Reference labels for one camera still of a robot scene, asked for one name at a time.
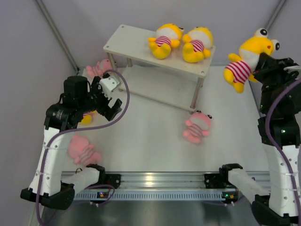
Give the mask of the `aluminium corner post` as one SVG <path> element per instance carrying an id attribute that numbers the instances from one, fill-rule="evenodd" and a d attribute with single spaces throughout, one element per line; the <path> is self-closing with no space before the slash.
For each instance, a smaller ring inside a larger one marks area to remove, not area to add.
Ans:
<path id="1" fill-rule="evenodd" d="M 34 4 L 36 5 L 38 11 L 41 13 L 42 17 L 46 21 L 49 29 L 51 30 L 54 38 L 56 39 L 57 43 L 59 44 L 60 48 L 64 52 L 66 58 L 68 59 L 69 63 L 71 64 L 74 71 L 79 71 L 79 66 L 77 65 L 74 57 L 72 56 L 65 40 L 63 39 L 60 31 L 58 30 L 51 14 L 49 13 L 46 5 L 42 0 L 33 0 Z"/>
<path id="2" fill-rule="evenodd" d="M 272 9 L 264 28 L 270 31 L 277 21 L 278 17 L 281 15 L 282 11 L 288 4 L 288 0 L 278 0 L 275 7 Z"/>

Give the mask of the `aluminium corner post right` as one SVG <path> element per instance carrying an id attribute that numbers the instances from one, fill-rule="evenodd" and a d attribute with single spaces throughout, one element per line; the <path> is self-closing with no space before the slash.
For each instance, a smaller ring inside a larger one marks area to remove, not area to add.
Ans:
<path id="1" fill-rule="evenodd" d="M 281 15 L 282 11 L 288 4 L 288 0 L 278 0 L 275 7 L 272 9 L 264 28 L 270 31 L 277 21 L 278 17 Z"/>

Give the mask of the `aluminium front rail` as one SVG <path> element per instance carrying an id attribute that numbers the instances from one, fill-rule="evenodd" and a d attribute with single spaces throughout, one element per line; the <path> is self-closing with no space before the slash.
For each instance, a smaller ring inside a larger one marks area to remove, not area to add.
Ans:
<path id="1" fill-rule="evenodd" d="M 91 188 L 75 195 L 76 201 L 210 201 L 235 202 L 238 188 L 206 189 L 204 172 L 118 172 L 117 189 Z"/>

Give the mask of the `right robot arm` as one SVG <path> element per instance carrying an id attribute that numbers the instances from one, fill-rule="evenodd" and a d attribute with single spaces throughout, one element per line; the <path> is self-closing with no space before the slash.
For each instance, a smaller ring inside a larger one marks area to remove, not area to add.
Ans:
<path id="1" fill-rule="evenodd" d="M 219 169 L 220 183 L 234 186 L 250 202 L 258 224 L 290 226 L 301 223 L 298 155 L 301 133 L 295 118 L 301 111 L 300 66 L 291 58 L 262 53 L 253 73 L 262 84 L 258 131 L 267 156 L 270 190 L 263 189 L 237 163 Z"/>

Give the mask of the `white two-tier shelf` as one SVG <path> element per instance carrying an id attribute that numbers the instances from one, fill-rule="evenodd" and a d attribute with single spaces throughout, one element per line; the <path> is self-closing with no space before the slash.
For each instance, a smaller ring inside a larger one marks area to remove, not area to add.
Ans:
<path id="1" fill-rule="evenodd" d="M 154 31 L 122 24 L 103 49 L 111 64 L 114 56 L 127 59 L 122 74 L 131 93 L 194 112 L 212 58 L 187 63 L 179 47 L 166 59 L 156 59 L 148 47 L 148 38 L 154 35 Z"/>

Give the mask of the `yellow plush toy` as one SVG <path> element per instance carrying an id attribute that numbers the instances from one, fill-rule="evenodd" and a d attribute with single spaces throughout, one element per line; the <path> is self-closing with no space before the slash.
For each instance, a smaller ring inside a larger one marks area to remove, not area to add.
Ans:
<path id="1" fill-rule="evenodd" d="M 149 37 L 149 49 L 157 59 L 167 58 L 172 49 L 180 46 L 184 29 L 175 24 L 164 24 L 155 32 L 155 37 Z"/>
<path id="2" fill-rule="evenodd" d="M 237 93 L 243 93 L 247 81 L 257 82 L 253 72 L 259 62 L 260 54 L 265 53 L 270 56 L 279 48 L 279 41 L 269 39 L 265 28 L 257 29 L 254 35 L 240 46 L 238 54 L 228 55 L 230 63 L 223 70 L 225 81 Z"/>
<path id="3" fill-rule="evenodd" d="M 182 38 L 182 56 L 188 63 L 198 63 L 211 56 L 214 37 L 207 27 L 195 27 Z"/>
<path id="4" fill-rule="evenodd" d="M 88 112 L 83 114 L 83 119 L 81 120 L 81 124 L 87 125 L 90 124 L 93 121 L 93 116 L 96 113 L 96 111 Z"/>

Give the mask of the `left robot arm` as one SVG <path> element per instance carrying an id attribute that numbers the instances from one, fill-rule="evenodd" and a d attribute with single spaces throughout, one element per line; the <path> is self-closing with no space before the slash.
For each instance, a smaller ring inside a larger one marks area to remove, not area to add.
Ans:
<path id="1" fill-rule="evenodd" d="M 95 76 L 92 82 L 84 76 L 70 76 L 63 83 L 63 93 L 57 103 L 46 111 L 44 140 L 40 160 L 32 182 L 21 191 L 20 197 L 55 210 L 66 210 L 75 195 L 93 185 L 101 188 L 106 184 L 105 169 L 97 164 L 88 164 L 81 172 L 62 180 L 61 174 L 68 145 L 84 114 L 97 111 L 109 125 L 118 120 L 122 101 L 117 99 L 109 106 L 111 93 L 120 85 L 108 70 L 102 77 Z"/>

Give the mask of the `aluminium corner post left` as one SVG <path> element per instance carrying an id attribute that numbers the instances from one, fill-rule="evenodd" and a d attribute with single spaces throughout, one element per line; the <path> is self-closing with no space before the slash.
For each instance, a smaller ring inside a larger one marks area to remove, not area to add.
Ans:
<path id="1" fill-rule="evenodd" d="M 79 71 L 79 66 L 77 65 L 74 57 L 72 56 L 65 40 L 63 39 L 60 31 L 58 30 L 51 14 L 49 13 L 46 5 L 42 0 L 33 0 L 34 4 L 36 5 L 38 11 L 41 13 L 42 17 L 46 21 L 49 29 L 51 30 L 54 38 L 56 39 L 57 43 L 59 44 L 60 48 L 64 52 L 66 58 L 68 59 L 69 63 L 71 64 L 74 71 Z"/>

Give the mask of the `pink plush toy back left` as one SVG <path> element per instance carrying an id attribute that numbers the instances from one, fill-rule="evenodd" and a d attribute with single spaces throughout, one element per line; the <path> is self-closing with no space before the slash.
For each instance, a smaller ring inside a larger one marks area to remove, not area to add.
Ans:
<path id="1" fill-rule="evenodd" d="M 112 69 L 111 63 L 109 59 L 103 59 L 98 61 L 95 66 L 87 66 L 87 75 L 90 78 L 94 78 L 95 76 L 103 76 L 103 73 L 109 69 Z"/>

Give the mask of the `pink plush toy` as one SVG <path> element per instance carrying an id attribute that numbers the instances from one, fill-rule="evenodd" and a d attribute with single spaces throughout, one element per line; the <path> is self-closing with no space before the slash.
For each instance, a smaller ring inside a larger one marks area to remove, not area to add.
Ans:
<path id="1" fill-rule="evenodd" d="M 185 121 L 186 129 L 183 136 L 194 144 L 201 143 L 203 137 L 209 136 L 212 116 L 200 110 L 195 111 L 188 120 Z"/>
<path id="2" fill-rule="evenodd" d="M 102 156 L 95 150 L 95 146 L 86 137 L 77 134 L 72 137 L 67 151 L 74 164 L 87 166 L 97 164 L 102 160 Z"/>
<path id="3" fill-rule="evenodd" d="M 87 66 L 87 75 L 90 78 L 94 78 L 95 76 L 103 76 L 103 73 L 109 69 L 112 69 L 111 63 L 109 59 L 103 59 L 98 61 L 95 66 Z"/>

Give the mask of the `pink plush toy front left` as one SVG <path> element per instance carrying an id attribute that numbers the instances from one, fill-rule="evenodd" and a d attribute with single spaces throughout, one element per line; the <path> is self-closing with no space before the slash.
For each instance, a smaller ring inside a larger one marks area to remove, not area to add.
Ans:
<path id="1" fill-rule="evenodd" d="M 102 156 L 95 150 L 95 146 L 86 137 L 77 134 L 72 137 L 67 151 L 74 164 L 87 166 L 97 164 L 102 160 Z"/>

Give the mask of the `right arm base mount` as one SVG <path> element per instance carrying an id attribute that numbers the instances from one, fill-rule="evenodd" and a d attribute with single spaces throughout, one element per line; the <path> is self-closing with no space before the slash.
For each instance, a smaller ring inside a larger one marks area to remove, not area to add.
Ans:
<path id="1" fill-rule="evenodd" d="M 219 173 L 208 173 L 204 175 L 206 189 L 226 189 L 236 188 L 224 176 Z"/>

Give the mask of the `pink plush toy centre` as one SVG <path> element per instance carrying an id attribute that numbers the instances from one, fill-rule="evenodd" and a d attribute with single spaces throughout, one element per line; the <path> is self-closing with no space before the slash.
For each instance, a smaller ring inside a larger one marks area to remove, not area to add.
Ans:
<path id="1" fill-rule="evenodd" d="M 212 116 L 200 110 L 195 111 L 188 120 L 185 121 L 186 129 L 183 136 L 194 144 L 201 143 L 203 137 L 209 136 Z"/>

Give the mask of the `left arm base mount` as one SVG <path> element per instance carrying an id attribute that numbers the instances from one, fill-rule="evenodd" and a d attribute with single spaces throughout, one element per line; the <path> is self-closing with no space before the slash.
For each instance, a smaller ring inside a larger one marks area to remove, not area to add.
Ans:
<path id="1" fill-rule="evenodd" d="M 93 184 L 95 185 L 111 185 L 115 189 L 119 188 L 121 184 L 121 175 L 120 174 L 100 174 L 98 181 Z"/>

